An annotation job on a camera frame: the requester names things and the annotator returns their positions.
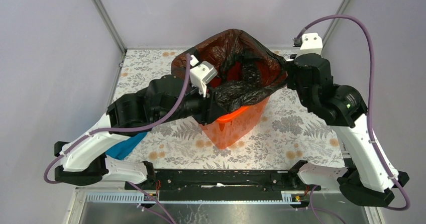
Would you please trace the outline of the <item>black plastic trash bag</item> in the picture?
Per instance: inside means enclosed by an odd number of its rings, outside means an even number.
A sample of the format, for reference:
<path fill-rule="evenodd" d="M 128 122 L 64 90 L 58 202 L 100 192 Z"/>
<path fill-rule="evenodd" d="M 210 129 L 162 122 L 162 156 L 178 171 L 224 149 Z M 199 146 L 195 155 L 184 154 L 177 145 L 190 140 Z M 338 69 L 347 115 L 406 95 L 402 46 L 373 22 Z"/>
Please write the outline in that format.
<path fill-rule="evenodd" d="M 176 56 L 171 73 L 179 78 L 184 78 L 187 54 L 215 67 L 218 74 L 210 85 L 228 113 L 258 104 L 287 84 L 285 59 L 243 30 L 222 31 Z"/>

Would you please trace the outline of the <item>orange plastic trash bin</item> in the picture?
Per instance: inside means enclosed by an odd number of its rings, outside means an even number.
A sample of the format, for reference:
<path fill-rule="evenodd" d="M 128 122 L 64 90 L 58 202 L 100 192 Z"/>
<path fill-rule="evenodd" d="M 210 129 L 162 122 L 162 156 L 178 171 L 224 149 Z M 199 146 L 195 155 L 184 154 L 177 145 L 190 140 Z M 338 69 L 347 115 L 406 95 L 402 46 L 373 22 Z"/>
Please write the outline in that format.
<path fill-rule="evenodd" d="M 228 114 L 211 124 L 200 125 L 211 142 L 219 149 L 225 149 L 237 142 L 258 123 L 269 98 L 254 103 L 251 96 L 256 93 L 256 85 L 244 79 L 243 65 L 236 61 L 224 74 L 225 79 L 216 76 L 208 87 L 219 94 L 219 101 Z"/>

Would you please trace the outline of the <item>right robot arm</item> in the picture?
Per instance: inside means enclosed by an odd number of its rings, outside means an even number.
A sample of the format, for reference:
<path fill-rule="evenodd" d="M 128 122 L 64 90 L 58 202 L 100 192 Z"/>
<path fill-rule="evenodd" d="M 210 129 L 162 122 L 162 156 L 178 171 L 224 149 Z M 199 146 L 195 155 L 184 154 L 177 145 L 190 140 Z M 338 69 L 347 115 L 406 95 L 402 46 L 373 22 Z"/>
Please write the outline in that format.
<path fill-rule="evenodd" d="M 315 53 L 291 55 L 286 71 L 288 88 L 297 92 L 309 113 L 336 133 L 345 162 L 337 168 L 299 161 L 290 170 L 290 187 L 300 190 L 318 185 L 338 190 L 358 206 L 388 208 L 394 200 L 392 189 L 404 186 L 409 176 L 378 158 L 367 129 L 367 106 L 359 91 L 335 84 L 330 62 Z"/>

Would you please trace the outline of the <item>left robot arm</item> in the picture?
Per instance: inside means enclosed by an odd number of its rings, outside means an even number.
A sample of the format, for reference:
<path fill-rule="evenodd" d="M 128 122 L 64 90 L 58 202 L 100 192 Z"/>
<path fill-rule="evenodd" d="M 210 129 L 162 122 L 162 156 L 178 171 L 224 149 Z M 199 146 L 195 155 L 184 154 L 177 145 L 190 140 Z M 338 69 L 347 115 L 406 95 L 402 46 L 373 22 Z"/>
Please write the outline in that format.
<path fill-rule="evenodd" d="M 150 189 L 156 182 L 152 163 L 118 160 L 108 156 L 107 150 L 162 123 L 192 117 L 206 125 L 226 113 L 212 88 L 207 96 L 202 96 L 196 87 L 174 75 L 154 79 L 146 88 L 124 94 L 110 104 L 99 121 L 78 140 L 57 142 L 55 156 L 59 165 L 54 170 L 54 179 L 75 186 L 125 181 Z"/>

